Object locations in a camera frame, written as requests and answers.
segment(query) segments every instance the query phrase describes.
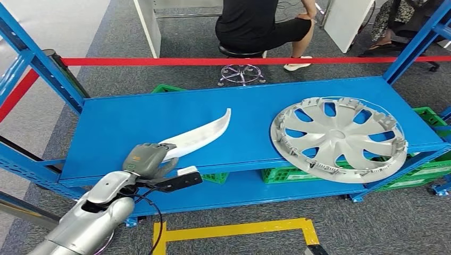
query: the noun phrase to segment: white curved plastic part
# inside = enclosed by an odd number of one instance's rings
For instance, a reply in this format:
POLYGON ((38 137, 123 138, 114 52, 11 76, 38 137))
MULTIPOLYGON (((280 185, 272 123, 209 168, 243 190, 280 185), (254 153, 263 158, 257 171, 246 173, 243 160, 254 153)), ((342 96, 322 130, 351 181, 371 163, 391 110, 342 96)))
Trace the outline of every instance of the white curved plastic part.
POLYGON ((224 134, 229 126, 231 114, 232 109, 227 108, 227 111, 221 118, 186 133, 159 142, 172 143, 177 146, 177 148, 168 151, 168 154, 164 157, 163 162, 174 157, 182 157, 216 140, 224 134))

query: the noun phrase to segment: white table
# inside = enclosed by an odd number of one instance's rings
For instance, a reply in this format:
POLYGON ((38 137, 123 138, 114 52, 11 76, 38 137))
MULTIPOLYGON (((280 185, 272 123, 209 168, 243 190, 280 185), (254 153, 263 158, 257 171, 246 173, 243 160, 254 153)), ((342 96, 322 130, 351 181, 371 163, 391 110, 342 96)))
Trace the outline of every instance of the white table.
MULTIPOLYGON (((220 13, 156 15, 155 10, 222 6, 223 0, 133 0, 149 43, 151 56, 160 57, 161 34, 158 18, 220 16, 220 13)), ((343 53, 348 51, 374 0, 329 0, 320 27, 324 27, 343 53)))
POLYGON ((143 25, 144 34, 151 49, 153 58, 160 57, 161 34, 158 27, 157 18, 186 18, 186 17, 206 17, 219 16, 220 13, 207 14, 180 14, 157 16, 155 10, 170 8, 188 7, 215 7, 222 6, 222 0, 133 0, 139 19, 143 25))
POLYGON ((374 0, 329 0, 321 26, 343 53, 353 42, 374 0))

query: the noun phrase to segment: black cable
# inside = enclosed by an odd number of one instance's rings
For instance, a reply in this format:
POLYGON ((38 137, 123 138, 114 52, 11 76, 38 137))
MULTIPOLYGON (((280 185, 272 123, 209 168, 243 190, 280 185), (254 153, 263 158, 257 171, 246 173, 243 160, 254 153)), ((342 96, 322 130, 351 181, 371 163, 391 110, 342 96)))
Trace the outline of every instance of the black cable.
POLYGON ((138 203, 139 201, 143 200, 147 195, 149 195, 151 192, 153 192, 153 191, 155 191, 155 190, 156 190, 156 188, 151 188, 151 187, 149 187, 149 190, 148 190, 146 193, 144 193, 144 194, 142 194, 142 195, 135 194, 135 195, 140 196, 140 197, 138 198, 138 200, 135 201, 135 203, 138 203))
MULTIPOLYGON (((149 193, 151 193, 152 191, 154 191, 154 190, 149 190, 149 191, 147 191, 145 194, 149 194, 149 193)), ((152 246, 151 251, 150 251, 149 254, 148 254, 148 255, 152 255, 152 253, 153 253, 154 250, 156 249, 158 243, 160 242, 161 235, 163 234, 163 215, 161 214, 161 211, 160 211, 160 209, 158 208, 158 206, 156 206, 156 204, 155 204, 153 201, 151 201, 150 199, 148 199, 147 197, 145 197, 145 196, 143 196, 143 195, 139 195, 139 194, 132 194, 132 195, 129 195, 128 197, 139 197, 139 200, 135 201, 135 203, 137 203, 138 201, 141 201, 141 200, 144 199, 144 200, 147 201, 147 203, 148 203, 150 206, 153 206, 153 207, 156 209, 156 211, 158 212, 158 216, 160 217, 160 232, 158 233, 158 237, 157 237, 157 239, 156 239, 156 241, 155 241, 155 244, 152 246)))
POLYGON ((370 17, 366 21, 365 25, 363 25, 363 27, 360 29, 360 31, 363 31, 363 29, 365 29, 365 27, 368 25, 368 23, 370 23, 370 20, 373 17, 373 14, 374 14, 374 10, 376 10, 376 1, 373 2, 373 11, 371 11, 370 17))

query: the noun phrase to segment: stool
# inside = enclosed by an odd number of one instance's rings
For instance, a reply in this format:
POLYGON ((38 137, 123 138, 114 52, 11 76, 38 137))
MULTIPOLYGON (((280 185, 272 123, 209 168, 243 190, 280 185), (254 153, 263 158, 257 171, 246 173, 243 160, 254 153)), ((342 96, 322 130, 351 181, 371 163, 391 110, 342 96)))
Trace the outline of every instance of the stool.
MULTIPOLYGON (((224 45, 219 44, 219 51, 229 57, 234 58, 261 58, 266 55, 264 52, 244 53, 237 50, 226 48, 224 45)), ((234 83, 241 83, 245 86, 249 82, 253 82, 258 79, 260 83, 265 83, 266 80, 262 75, 260 68, 253 65, 226 65, 221 69, 221 79, 218 82, 218 86, 223 86, 223 81, 230 81, 234 83)))

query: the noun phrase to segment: black shorts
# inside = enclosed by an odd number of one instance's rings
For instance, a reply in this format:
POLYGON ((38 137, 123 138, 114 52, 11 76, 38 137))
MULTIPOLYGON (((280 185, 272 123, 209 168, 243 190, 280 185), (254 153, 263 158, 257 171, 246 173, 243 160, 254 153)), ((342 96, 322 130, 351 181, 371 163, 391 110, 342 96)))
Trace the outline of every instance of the black shorts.
POLYGON ((232 49, 242 52, 262 52, 282 46, 291 41, 302 40, 310 31, 311 20, 292 19, 277 23, 274 29, 267 35, 242 40, 239 38, 229 38, 227 34, 218 35, 219 41, 232 49))

